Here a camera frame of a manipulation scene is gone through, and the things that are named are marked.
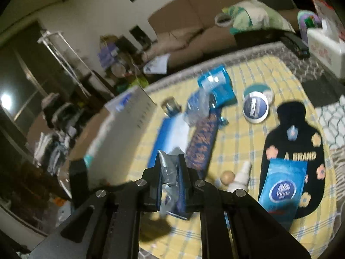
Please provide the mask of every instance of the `pile of clothes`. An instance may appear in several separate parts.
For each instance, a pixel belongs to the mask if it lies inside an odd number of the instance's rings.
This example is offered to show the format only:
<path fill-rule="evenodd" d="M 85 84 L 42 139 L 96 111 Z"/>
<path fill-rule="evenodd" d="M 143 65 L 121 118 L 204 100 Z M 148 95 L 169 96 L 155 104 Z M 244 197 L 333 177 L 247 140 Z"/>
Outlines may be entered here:
<path fill-rule="evenodd" d="M 72 103 L 65 103 L 58 93 L 49 94 L 41 105 L 47 126 L 53 131 L 49 134 L 41 133 L 34 158 L 38 166 L 53 176 L 64 164 L 75 139 L 92 113 Z"/>

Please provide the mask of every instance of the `black hot water bottle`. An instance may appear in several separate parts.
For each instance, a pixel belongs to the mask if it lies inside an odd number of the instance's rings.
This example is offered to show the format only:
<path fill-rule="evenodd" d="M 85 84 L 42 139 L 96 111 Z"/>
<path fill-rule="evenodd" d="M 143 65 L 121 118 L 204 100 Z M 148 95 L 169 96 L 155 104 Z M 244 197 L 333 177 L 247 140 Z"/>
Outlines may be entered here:
<path fill-rule="evenodd" d="M 325 188 L 325 157 L 320 132 L 305 120 L 306 110 L 298 101 L 277 108 L 280 125 L 272 130 L 263 149 L 259 197 L 265 184 L 270 159 L 308 161 L 299 208 L 295 219 L 312 213 L 320 204 Z"/>

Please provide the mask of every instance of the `silver screw head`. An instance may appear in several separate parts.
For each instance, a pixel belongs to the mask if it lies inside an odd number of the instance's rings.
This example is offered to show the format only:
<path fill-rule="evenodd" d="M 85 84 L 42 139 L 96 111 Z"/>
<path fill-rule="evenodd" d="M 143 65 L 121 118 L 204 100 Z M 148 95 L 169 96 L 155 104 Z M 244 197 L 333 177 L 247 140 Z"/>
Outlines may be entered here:
<path fill-rule="evenodd" d="M 237 189 L 236 190 L 236 195 L 238 197 L 244 197 L 246 195 L 246 191 L 245 190 L 242 190 L 242 189 Z"/>
<path fill-rule="evenodd" d="M 139 179 L 139 180 L 137 181 L 137 185 L 138 185 L 139 187 L 145 186 L 146 184 L 147 184 L 147 182 L 146 182 L 145 179 Z"/>
<path fill-rule="evenodd" d="M 104 190 L 98 190 L 98 191 L 96 192 L 96 197 L 104 197 L 106 194 L 107 194 L 106 191 L 104 191 Z"/>
<path fill-rule="evenodd" d="M 196 185 L 197 187 L 205 186 L 205 181 L 204 181 L 204 180 L 197 180 L 197 181 L 195 182 L 195 185 Z"/>

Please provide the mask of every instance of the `wooden ball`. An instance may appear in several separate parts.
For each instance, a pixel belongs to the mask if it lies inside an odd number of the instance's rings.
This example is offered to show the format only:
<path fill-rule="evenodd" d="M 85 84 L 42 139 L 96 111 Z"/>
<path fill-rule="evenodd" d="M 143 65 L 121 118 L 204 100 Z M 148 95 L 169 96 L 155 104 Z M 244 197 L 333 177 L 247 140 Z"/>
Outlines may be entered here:
<path fill-rule="evenodd" d="M 235 179 L 235 174 L 231 170 L 224 171 L 220 176 L 220 181 L 223 185 L 228 186 Z"/>

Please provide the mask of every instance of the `white bottle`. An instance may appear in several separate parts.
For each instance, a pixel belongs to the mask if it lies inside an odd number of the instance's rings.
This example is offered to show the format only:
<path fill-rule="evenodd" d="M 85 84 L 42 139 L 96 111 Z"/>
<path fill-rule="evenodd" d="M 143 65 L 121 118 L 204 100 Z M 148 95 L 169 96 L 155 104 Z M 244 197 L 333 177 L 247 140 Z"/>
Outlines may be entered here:
<path fill-rule="evenodd" d="M 229 184 L 227 191 L 233 193 L 237 189 L 242 189 L 248 192 L 248 182 L 250 173 L 251 163 L 249 161 L 245 161 L 240 172 L 236 174 L 233 183 Z"/>

